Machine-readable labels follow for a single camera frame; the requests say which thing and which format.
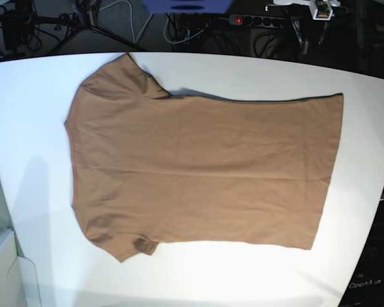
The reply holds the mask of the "brown T-shirt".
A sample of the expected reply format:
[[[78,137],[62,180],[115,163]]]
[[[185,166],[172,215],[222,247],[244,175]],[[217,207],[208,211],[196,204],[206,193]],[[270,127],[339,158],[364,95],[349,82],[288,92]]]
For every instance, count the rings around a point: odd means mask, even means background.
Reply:
[[[309,250],[343,105],[172,95],[120,56],[79,85],[65,120],[79,227],[120,262],[175,242]]]

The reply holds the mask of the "blue plastic object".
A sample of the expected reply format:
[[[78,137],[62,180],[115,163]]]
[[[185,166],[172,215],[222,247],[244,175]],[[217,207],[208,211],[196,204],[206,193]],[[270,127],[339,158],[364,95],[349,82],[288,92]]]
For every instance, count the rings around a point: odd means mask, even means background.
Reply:
[[[233,0],[143,0],[151,13],[225,13]]]

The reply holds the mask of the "black power strip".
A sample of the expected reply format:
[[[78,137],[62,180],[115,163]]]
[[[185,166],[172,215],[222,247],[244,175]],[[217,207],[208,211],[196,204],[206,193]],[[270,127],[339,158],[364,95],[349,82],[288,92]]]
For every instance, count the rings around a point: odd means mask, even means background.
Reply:
[[[229,15],[226,20],[231,26],[249,28],[285,29],[291,26],[289,19],[262,15]]]

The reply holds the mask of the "black tripod stand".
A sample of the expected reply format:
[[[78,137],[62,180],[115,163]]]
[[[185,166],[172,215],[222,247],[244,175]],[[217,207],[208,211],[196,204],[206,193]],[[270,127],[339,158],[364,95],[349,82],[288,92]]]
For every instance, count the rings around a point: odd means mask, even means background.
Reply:
[[[113,1],[105,7],[101,7],[102,1],[71,1],[71,3],[74,9],[72,16],[67,14],[66,17],[59,16],[58,18],[42,17],[34,13],[30,17],[29,24],[34,26],[42,24],[54,24],[55,26],[65,26],[68,28],[65,37],[47,53],[48,56],[59,54],[62,48],[66,46],[66,44],[72,41],[78,34],[81,34],[85,31],[110,38],[130,48],[130,50],[140,52],[147,51],[137,44],[137,41],[139,38],[141,38],[141,35],[135,35],[133,7],[130,1]],[[110,8],[118,3],[125,3],[128,5],[132,41],[125,39],[124,37],[119,36],[111,31],[108,31],[107,29],[100,28],[97,25],[100,11],[106,8]]]

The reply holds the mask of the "white foam board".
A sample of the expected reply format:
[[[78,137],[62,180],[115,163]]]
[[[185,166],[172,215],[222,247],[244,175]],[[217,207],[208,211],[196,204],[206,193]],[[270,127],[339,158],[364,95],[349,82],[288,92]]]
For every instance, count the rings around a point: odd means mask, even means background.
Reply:
[[[15,234],[0,234],[0,306],[41,306],[35,265],[17,255]]]

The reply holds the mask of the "black OpenArm box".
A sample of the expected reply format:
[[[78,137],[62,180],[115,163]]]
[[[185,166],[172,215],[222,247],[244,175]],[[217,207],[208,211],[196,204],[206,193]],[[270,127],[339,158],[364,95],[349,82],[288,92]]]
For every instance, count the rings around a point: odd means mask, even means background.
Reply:
[[[384,306],[384,200],[340,306]]]

